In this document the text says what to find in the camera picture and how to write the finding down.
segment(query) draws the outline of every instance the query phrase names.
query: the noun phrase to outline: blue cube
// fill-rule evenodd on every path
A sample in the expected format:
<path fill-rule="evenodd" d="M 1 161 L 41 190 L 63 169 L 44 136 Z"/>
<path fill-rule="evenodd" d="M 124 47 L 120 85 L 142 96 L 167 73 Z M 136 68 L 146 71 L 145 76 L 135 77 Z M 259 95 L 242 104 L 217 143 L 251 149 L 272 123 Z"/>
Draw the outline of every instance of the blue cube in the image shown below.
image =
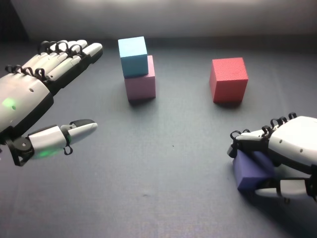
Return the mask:
<path fill-rule="evenodd" d="M 121 39 L 118 43 L 124 78 L 148 74 L 148 52 L 144 37 Z"/>

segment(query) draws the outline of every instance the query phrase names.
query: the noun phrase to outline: red cube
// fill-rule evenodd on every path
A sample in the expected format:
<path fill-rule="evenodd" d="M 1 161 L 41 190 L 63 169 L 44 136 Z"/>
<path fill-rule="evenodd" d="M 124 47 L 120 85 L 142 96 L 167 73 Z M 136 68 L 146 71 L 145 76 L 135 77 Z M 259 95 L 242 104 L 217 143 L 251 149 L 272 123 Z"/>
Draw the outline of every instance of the red cube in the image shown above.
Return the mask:
<path fill-rule="evenodd" d="M 213 102 L 241 102 L 248 80 L 242 58 L 213 59 L 209 79 Z"/>

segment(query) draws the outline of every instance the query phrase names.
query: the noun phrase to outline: gray table surface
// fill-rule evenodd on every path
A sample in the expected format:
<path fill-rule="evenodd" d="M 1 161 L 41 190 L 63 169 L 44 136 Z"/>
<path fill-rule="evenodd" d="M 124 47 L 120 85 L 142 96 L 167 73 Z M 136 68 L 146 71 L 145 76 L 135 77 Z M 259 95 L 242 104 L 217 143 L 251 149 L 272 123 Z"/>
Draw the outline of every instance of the gray table surface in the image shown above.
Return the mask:
<path fill-rule="evenodd" d="M 63 153 L 13 165 L 2 146 L 1 238 L 309 238 L 317 236 L 313 201 L 240 194 L 226 151 L 233 130 L 259 129 L 289 112 L 317 117 L 317 56 L 245 44 L 152 41 L 157 98 L 126 98 L 118 49 L 61 90 L 30 131 L 76 119 L 98 130 Z M 29 44 L 0 45 L 6 64 L 35 54 Z M 211 100 L 211 60 L 243 57 L 249 82 L 238 107 Z M 285 167 L 282 175 L 299 175 Z"/>

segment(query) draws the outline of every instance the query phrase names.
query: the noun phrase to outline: block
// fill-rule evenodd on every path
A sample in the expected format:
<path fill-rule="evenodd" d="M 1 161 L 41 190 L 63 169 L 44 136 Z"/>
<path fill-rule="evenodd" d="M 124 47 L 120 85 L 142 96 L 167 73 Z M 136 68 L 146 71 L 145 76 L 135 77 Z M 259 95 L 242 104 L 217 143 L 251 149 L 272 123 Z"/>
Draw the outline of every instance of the block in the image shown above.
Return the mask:
<path fill-rule="evenodd" d="M 148 65 L 149 73 L 147 75 L 124 79 L 128 100 L 139 100 L 156 97 L 153 56 L 148 56 Z"/>
<path fill-rule="evenodd" d="M 148 52 L 144 37 L 118 40 L 124 78 L 143 76 L 149 73 Z"/>
<path fill-rule="evenodd" d="M 209 79 L 213 102 L 242 102 L 248 80 L 242 58 L 213 59 Z"/>
<path fill-rule="evenodd" d="M 253 151 L 250 153 L 250 157 L 270 175 L 275 175 L 273 162 L 269 159 L 269 157 L 266 154 L 260 151 Z"/>
<path fill-rule="evenodd" d="M 238 190 L 254 191 L 261 182 L 273 177 L 240 150 L 233 160 L 233 168 Z"/>

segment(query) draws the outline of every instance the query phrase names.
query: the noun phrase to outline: robotic hand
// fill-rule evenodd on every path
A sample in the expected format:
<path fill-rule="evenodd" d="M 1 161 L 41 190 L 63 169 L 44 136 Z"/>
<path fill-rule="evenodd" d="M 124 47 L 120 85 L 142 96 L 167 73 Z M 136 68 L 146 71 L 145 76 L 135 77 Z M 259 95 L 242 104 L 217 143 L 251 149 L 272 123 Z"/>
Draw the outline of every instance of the robotic hand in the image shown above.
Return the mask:
<path fill-rule="evenodd" d="M 268 179 L 260 184 L 255 193 L 266 197 L 302 199 L 317 197 L 317 119 L 297 117 L 290 113 L 289 119 L 272 119 L 271 126 L 261 130 L 242 133 L 234 131 L 233 142 L 227 154 L 235 158 L 237 150 L 245 153 L 261 151 L 268 155 L 277 167 L 280 164 L 311 175 L 310 178 Z"/>
<path fill-rule="evenodd" d="M 9 147 L 15 165 L 23 166 L 31 157 L 52 155 L 61 149 L 69 155 L 73 151 L 70 144 L 96 130 L 93 120 L 82 119 L 21 137 L 52 106 L 53 96 L 102 54 L 99 43 L 88 46 L 85 40 L 44 41 L 38 54 L 23 66 L 5 67 L 9 74 L 0 78 L 0 144 Z"/>

